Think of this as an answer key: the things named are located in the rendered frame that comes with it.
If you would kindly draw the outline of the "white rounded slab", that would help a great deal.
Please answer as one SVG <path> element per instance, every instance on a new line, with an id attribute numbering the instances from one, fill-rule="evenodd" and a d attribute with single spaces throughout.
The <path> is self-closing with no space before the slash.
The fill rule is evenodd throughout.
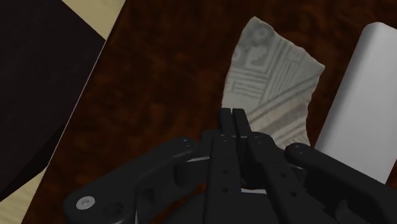
<path id="1" fill-rule="evenodd" d="M 315 147 L 386 183 L 397 160 L 397 29 L 363 28 Z"/>

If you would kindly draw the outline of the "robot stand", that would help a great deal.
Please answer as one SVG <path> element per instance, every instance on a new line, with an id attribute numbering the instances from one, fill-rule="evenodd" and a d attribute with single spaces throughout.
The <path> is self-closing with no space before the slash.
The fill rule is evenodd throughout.
<path id="1" fill-rule="evenodd" d="M 62 0 L 0 0 L 0 201 L 48 165 L 104 43 Z"/>

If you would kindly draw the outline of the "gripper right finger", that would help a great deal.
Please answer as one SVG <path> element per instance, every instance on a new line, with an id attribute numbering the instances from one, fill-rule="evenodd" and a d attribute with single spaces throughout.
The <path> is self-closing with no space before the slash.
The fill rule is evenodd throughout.
<path id="1" fill-rule="evenodd" d="M 233 109 L 242 179 L 275 200 L 281 224 L 397 224 L 397 190 L 303 143 L 285 150 Z"/>

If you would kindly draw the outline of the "grey patterned flat shard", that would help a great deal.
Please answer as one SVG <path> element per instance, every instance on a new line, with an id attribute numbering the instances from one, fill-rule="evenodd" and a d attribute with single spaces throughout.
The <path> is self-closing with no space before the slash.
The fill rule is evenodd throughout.
<path id="1" fill-rule="evenodd" d="M 242 108 L 255 132 L 278 147 L 309 143 L 308 105 L 325 66 L 304 48 L 252 17 L 232 55 L 221 105 Z"/>

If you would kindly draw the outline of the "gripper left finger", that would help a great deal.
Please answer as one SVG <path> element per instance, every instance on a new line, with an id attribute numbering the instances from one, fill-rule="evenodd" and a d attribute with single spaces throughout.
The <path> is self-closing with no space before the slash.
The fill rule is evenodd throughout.
<path id="1" fill-rule="evenodd" d="M 206 182 L 212 139 L 220 134 L 236 134 L 230 108 L 219 109 L 218 128 L 204 131 L 200 142 L 174 138 L 70 193 L 65 223 L 150 224 Z"/>

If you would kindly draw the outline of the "dark brown wooden table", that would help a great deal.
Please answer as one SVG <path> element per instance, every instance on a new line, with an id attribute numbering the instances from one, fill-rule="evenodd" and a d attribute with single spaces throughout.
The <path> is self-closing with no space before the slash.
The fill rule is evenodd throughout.
<path id="1" fill-rule="evenodd" d="M 325 66 L 307 120 L 315 144 L 362 29 L 397 28 L 397 0 L 126 0 L 22 224 L 64 224 L 73 190 L 169 139 L 215 128 L 252 17 Z"/>

